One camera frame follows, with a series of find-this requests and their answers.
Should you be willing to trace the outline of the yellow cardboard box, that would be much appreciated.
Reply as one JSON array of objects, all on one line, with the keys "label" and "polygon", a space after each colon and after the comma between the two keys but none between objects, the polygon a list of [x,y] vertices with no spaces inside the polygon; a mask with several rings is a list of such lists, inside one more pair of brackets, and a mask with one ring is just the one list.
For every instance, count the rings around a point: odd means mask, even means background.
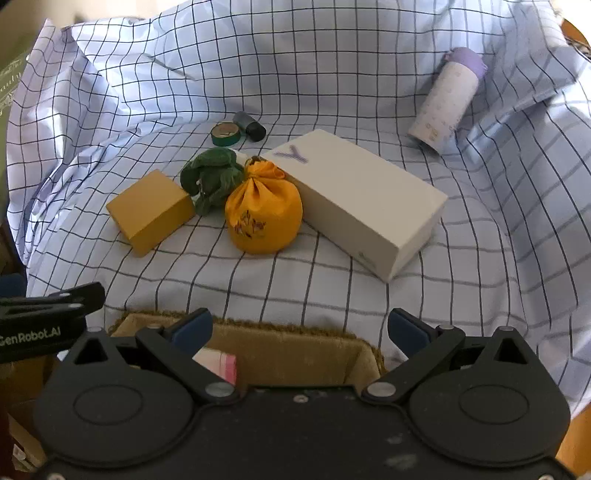
[{"label": "yellow cardboard box", "polygon": [[106,208],[138,257],[195,216],[190,196],[159,170],[134,182]]}]

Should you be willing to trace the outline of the orange drawstring pouch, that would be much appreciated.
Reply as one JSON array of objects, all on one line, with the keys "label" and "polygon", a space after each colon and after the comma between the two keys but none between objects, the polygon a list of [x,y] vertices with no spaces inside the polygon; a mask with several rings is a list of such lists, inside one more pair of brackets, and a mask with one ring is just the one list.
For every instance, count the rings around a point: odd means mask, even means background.
[{"label": "orange drawstring pouch", "polygon": [[224,206],[235,247],[250,255],[270,255],[290,245],[300,231],[304,208],[297,186],[273,162],[252,157],[245,180]]}]

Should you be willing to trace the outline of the white pink towel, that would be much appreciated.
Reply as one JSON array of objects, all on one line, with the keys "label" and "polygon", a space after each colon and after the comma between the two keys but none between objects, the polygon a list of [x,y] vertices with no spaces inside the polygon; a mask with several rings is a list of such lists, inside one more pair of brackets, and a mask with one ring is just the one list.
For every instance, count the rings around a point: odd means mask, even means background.
[{"label": "white pink towel", "polygon": [[221,377],[224,381],[235,385],[238,378],[238,362],[235,355],[214,350],[201,348],[192,356],[192,360],[204,366],[213,374]]}]

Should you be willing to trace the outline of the woven lined basket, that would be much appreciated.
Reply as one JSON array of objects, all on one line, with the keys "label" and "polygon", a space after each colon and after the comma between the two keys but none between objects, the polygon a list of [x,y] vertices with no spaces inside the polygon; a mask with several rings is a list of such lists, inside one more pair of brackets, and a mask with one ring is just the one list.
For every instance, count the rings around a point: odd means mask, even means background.
[{"label": "woven lined basket", "polygon": [[[169,327],[185,317],[177,312],[131,312],[109,330],[132,337],[144,327]],[[353,334],[294,325],[213,319],[203,348],[235,355],[239,390],[249,386],[353,386],[362,390],[386,368],[380,351]]]}]

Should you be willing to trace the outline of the green tape roll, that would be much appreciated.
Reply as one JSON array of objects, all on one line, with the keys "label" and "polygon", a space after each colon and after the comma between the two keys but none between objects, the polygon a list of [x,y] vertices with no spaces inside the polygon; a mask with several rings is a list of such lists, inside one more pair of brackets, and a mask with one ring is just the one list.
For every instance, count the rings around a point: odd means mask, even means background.
[{"label": "green tape roll", "polygon": [[219,122],[211,129],[211,141],[216,147],[235,145],[242,138],[242,132],[235,122]]}]

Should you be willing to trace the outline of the green cloth bundle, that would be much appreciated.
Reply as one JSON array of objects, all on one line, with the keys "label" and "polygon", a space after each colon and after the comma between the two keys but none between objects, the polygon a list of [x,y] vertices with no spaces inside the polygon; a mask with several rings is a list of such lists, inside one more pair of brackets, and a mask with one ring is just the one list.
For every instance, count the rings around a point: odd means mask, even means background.
[{"label": "green cloth bundle", "polygon": [[245,167],[230,148],[208,149],[189,160],[180,172],[180,185],[191,197],[195,212],[206,216],[225,205],[229,195],[245,179]]}]

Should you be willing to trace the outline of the long white box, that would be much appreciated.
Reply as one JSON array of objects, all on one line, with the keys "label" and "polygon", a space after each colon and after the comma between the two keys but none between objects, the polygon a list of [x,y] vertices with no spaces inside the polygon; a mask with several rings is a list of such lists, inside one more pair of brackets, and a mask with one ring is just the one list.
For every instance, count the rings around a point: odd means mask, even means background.
[{"label": "long white box", "polygon": [[385,282],[428,242],[448,199],[430,183],[321,129],[263,159],[297,186],[304,221]]}]

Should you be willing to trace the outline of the blue checkered sheet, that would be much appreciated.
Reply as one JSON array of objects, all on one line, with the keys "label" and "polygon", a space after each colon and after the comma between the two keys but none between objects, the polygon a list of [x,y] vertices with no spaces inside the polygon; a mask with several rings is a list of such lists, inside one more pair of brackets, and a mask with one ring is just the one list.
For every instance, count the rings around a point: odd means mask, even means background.
[{"label": "blue checkered sheet", "polygon": [[[446,54],[488,70],[442,154],[409,135]],[[211,128],[246,111],[256,155],[321,128],[447,196],[390,282],[304,226],[272,256],[235,249],[221,214],[136,256],[106,205],[177,178]],[[98,281],[131,310],[339,328],[400,357],[401,307],[470,335],[516,328],[573,414],[590,402],[590,62],[547,1],[187,1],[142,20],[46,23],[8,121],[8,222],[28,292]]]}]

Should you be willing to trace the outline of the dark cylinder object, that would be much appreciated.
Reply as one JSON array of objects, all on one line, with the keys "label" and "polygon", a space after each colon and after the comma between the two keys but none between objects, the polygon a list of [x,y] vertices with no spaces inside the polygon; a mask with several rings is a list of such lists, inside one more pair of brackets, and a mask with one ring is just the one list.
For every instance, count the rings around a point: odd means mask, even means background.
[{"label": "dark cylinder object", "polygon": [[249,137],[252,142],[259,142],[266,138],[266,128],[256,121],[252,116],[245,111],[238,111],[233,115],[232,121]]}]

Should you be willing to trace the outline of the white purple water bottle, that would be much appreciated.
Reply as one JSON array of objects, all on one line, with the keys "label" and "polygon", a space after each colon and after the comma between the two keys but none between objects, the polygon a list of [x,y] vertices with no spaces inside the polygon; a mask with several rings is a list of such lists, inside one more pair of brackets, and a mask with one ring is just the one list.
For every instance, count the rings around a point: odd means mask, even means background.
[{"label": "white purple water bottle", "polygon": [[449,51],[437,80],[409,129],[409,135],[442,154],[487,70],[482,57],[473,50],[457,47]]}]

